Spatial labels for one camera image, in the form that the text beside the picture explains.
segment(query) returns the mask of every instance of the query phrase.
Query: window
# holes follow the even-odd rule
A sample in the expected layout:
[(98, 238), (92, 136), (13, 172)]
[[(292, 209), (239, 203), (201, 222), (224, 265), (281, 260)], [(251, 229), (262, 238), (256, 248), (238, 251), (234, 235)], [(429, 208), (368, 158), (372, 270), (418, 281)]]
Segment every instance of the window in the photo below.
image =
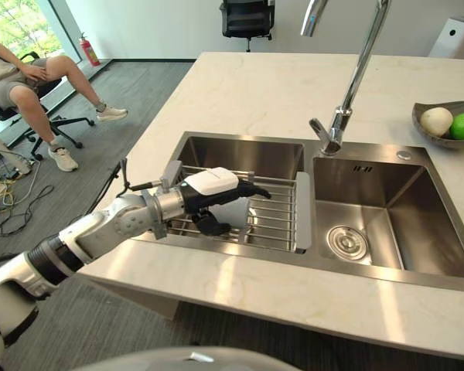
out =
[(17, 56), (33, 50), (41, 57), (63, 54), (36, 0), (0, 0), (0, 43)]

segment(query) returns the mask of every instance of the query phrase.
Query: faucet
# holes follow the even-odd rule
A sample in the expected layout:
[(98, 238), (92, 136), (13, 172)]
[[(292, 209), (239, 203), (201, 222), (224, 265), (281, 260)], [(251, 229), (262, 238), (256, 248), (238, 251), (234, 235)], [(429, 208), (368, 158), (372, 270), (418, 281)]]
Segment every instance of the faucet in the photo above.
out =
[[(327, 2), (328, 0), (310, 0), (308, 8), (306, 9), (304, 22), (302, 23), (302, 36), (312, 37)], [(354, 69), (350, 84), (347, 87), (343, 102), (335, 109), (330, 130), (327, 131), (317, 118), (313, 118), (309, 121), (309, 126), (311, 126), (322, 142), (322, 153), (324, 155), (333, 156), (342, 147), (343, 132), (349, 122), (350, 115), (353, 113), (351, 104), (356, 96), (357, 88), (363, 79), (364, 71), (371, 57), (371, 50), (384, 24), (390, 2), (391, 0), (377, 0), (377, 8), (373, 22), (371, 23), (370, 31), (364, 42), (363, 49), (360, 52), (356, 68)]]

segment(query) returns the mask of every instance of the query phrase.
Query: white wall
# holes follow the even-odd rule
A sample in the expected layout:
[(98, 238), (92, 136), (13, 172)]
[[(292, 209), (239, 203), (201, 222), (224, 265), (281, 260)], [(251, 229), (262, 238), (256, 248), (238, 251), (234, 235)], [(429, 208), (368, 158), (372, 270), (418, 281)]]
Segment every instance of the white wall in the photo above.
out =
[[(255, 52), (358, 53), (376, 0), (331, 0), (313, 38), (299, 35), (309, 0), (276, 0), (274, 40)], [(197, 58), (202, 51), (244, 51), (221, 34), (221, 0), (67, 0), (100, 58)], [(427, 56), (464, 0), (393, 0), (375, 53)]]

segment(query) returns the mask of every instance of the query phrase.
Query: robotic arm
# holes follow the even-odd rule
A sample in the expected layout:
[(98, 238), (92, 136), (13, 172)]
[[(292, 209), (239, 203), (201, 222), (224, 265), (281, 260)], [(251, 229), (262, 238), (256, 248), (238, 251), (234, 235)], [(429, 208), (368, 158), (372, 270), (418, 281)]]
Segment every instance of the robotic arm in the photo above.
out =
[(190, 175), (172, 188), (165, 183), (162, 179), (145, 184), (147, 188), (162, 185), (155, 195), (143, 187), (131, 188), (141, 190), (142, 195), (117, 197), (106, 209), (84, 216), (0, 267), (0, 359), (4, 348), (38, 315), (38, 300), (50, 296), (65, 279), (128, 238), (151, 230), (161, 239), (166, 236), (167, 221), (184, 213), (191, 214), (206, 235), (226, 233), (230, 225), (218, 223), (208, 206), (254, 194), (271, 197), (225, 168)]

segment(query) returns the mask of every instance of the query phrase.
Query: fire extinguisher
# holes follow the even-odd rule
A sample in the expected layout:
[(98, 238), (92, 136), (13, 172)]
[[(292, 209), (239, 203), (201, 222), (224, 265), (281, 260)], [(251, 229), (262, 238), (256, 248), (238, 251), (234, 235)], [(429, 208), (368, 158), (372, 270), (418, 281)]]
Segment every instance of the fire extinguisher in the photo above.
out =
[(96, 53), (91, 47), (90, 42), (87, 41), (86, 38), (84, 37), (84, 32), (81, 33), (80, 35), (79, 45), (84, 50), (84, 53), (86, 54), (87, 58), (90, 60), (90, 63), (93, 66), (100, 66), (100, 61), (98, 60)]

